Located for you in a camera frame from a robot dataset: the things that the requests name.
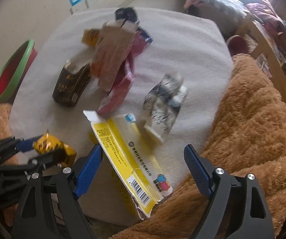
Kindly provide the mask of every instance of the trash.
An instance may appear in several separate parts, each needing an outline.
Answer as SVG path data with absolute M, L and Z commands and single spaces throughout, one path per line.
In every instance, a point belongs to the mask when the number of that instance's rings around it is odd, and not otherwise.
M 123 103 L 134 81 L 134 58 L 153 41 L 138 24 L 133 8 L 119 8 L 115 22 L 105 23 L 99 38 L 97 29 L 84 31 L 82 41 L 96 44 L 90 75 L 98 78 L 99 87 L 107 92 L 97 111 L 99 115 L 112 112 Z
M 157 142 L 164 142 L 187 97 L 188 90 L 182 84 L 179 73 L 167 73 L 145 96 L 141 118 L 146 120 L 147 133 Z
M 135 203 L 141 219 L 169 196 L 173 188 L 165 178 L 150 148 L 143 140 L 133 114 L 105 120 L 96 112 L 83 111 L 119 179 Z
M 95 47 L 99 41 L 101 30 L 98 28 L 85 29 L 82 37 L 82 42 L 88 46 Z
M 64 149 L 65 159 L 60 163 L 62 167 L 71 167 L 76 157 L 76 151 L 72 147 L 49 134 L 48 131 L 34 141 L 32 146 L 39 154 L 46 154 L 58 148 Z
M 64 106 L 75 106 L 91 79 L 90 65 L 86 64 L 77 70 L 75 65 L 67 60 L 53 92 L 53 99 Z

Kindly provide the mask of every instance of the brown plush blanket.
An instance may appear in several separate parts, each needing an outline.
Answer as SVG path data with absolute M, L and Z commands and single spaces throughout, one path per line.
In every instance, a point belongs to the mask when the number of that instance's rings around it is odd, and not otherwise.
M 233 175 L 255 174 L 273 216 L 276 235 L 286 219 L 286 105 L 249 55 L 237 55 L 233 61 L 232 79 L 202 156 Z M 10 135 L 10 109 L 9 105 L 0 105 L 0 139 Z M 207 199 L 187 175 L 150 219 L 112 238 L 189 238 L 206 204 Z

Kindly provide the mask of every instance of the metal bolt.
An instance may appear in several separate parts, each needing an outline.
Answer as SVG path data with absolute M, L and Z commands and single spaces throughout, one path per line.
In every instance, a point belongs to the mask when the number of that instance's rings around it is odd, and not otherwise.
M 37 172 L 35 172 L 35 173 L 33 173 L 33 174 L 31 175 L 31 178 L 32 178 L 32 179 L 37 179 L 37 178 L 39 178 L 39 174 L 38 174 Z
M 63 173 L 67 174 L 70 173 L 72 171 L 72 169 L 70 167 L 66 167 L 63 169 Z
M 224 174 L 224 172 L 225 172 L 222 168 L 216 168 L 215 171 L 216 171 L 216 173 L 218 173 L 220 175 Z
M 247 177 L 248 177 L 250 180 L 255 180 L 255 175 L 253 175 L 252 173 L 247 174 Z

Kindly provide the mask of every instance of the gold wrapper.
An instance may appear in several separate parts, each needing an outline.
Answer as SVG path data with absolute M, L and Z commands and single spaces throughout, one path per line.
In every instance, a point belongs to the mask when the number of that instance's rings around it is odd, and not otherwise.
M 85 29 L 82 37 L 82 42 L 88 46 L 95 47 L 100 37 L 100 29 L 92 28 Z
M 33 148 L 39 154 L 45 154 L 57 148 L 63 148 L 63 143 L 55 136 L 50 135 L 47 131 L 42 137 L 33 143 Z
M 39 154 L 46 154 L 57 148 L 62 148 L 65 151 L 65 159 L 61 162 L 62 167 L 71 167 L 74 164 L 76 151 L 69 145 L 60 141 L 57 137 L 50 135 L 48 131 L 33 143 L 33 148 Z

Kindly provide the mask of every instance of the green rim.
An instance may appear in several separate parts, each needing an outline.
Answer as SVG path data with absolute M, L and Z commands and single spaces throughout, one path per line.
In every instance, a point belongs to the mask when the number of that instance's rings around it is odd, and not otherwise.
M 30 39 L 27 41 L 28 45 L 27 48 L 25 49 L 25 52 L 20 60 L 20 63 L 18 65 L 18 67 L 16 68 L 16 71 L 14 72 L 8 86 L 5 88 L 5 90 L 2 92 L 2 94 L 0 95 L 0 103 L 3 103 L 5 101 L 7 101 L 8 99 L 11 98 L 12 94 L 14 93 L 16 87 L 19 84 L 19 81 L 22 77 L 22 74 L 24 72 L 24 69 L 26 67 L 26 64 L 29 60 L 29 57 L 31 55 L 33 46 L 34 46 L 34 40 Z M 3 66 L 1 72 L 0 72 L 0 77 L 4 71 L 4 69 L 6 68 L 6 66 L 8 65 L 8 63 L 12 60 L 12 58 L 15 56 L 15 54 L 18 52 L 20 48 L 18 48 L 16 50 L 16 52 L 10 57 L 10 59 L 7 61 L 7 63 Z

